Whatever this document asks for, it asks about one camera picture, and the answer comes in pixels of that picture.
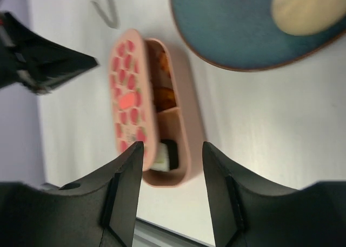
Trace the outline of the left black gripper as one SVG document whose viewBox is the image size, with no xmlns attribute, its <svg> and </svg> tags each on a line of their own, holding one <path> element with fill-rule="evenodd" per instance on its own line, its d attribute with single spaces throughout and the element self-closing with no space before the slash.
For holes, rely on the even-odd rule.
<svg viewBox="0 0 346 247">
<path fill-rule="evenodd" d="M 1 13 L 1 88 L 20 83 L 44 95 L 97 66 L 96 58 L 43 38 L 12 13 Z"/>
</svg>

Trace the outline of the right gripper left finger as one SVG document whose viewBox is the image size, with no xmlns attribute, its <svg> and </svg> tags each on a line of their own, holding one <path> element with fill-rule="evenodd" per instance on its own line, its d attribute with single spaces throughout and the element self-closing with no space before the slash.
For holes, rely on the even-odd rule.
<svg viewBox="0 0 346 247">
<path fill-rule="evenodd" d="M 1 183 L 1 246 L 132 246 L 144 145 L 59 189 Z"/>
</svg>

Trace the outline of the pink divided lunch box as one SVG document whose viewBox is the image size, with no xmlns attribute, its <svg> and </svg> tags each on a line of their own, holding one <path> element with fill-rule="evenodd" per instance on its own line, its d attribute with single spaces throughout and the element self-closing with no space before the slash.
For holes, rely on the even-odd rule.
<svg viewBox="0 0 346 247">
<path fill-rule="evenodd" d="M 143 180 L 157 188 L 178 187 L 203 170 L 205 131 L 192 71 L 187 54 L 182 49 L 154 38 L 145 42 L 149 57 L 156 49 L 163 50 L 167 55 L 177 106 L 157 114 L 158 134 L 159 139 L 172 139 L 177 143 L 179 167 L 167 172 L 149 169 L 143 172 Z"/>
</svg>

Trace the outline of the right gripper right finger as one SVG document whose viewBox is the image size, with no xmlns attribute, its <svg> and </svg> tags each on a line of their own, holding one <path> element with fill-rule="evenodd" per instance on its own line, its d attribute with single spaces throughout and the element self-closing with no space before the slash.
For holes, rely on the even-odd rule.
<svg viewBox="0 0 346 247">
<path fill-rule="evenodd" d="M 345 246 L 345 182 L 302 190 L 272 182 L 204 142 L 216 246 Z"/>
</svg>

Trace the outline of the long brown sausage piece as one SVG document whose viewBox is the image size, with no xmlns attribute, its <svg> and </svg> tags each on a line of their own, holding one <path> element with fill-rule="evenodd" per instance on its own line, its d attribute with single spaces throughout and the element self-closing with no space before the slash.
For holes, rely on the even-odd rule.
<svg viewBox="0 0 346 247">
<path fill-rule="evenodd" d="M 173 89 L 154 87 L 154 106 L 157 112 L 171 109 L 177 106 Z"/>
</svg>

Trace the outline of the cucumber sushi roll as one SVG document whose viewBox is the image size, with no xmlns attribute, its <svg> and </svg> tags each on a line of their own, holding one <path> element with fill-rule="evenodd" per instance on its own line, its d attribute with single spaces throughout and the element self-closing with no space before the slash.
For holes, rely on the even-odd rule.
<svg viewBox="0 0 346 247">
<path fill-rule="evenodd" d="M 162 139 L 151 170 L 169 172 L 179 167 L 178 145 L 171 139 Z"/>
</svg>

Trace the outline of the short red sausage piece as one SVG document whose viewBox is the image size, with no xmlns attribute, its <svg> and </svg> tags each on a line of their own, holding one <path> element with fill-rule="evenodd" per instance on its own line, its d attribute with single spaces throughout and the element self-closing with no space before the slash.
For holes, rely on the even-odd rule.
<svg viewBox="0 0 346 247">
<path fill-rule="evenodd" d="M 159 68 L 170 77 L 169 61 L 164 50 L 158 53 L 157 60 Z"/>
</svg>

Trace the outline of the white cat paw tongs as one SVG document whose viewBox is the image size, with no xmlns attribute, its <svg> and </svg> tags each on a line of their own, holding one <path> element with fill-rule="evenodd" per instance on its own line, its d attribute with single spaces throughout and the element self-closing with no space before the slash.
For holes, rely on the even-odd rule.
<svg viewBox="0 0 346 247">
<path fill-rule="evenodd" d="M 103 22 L 112 29 L 119 29 L 120 22 L 115 0 L 89 0 Z"/>
</svg>

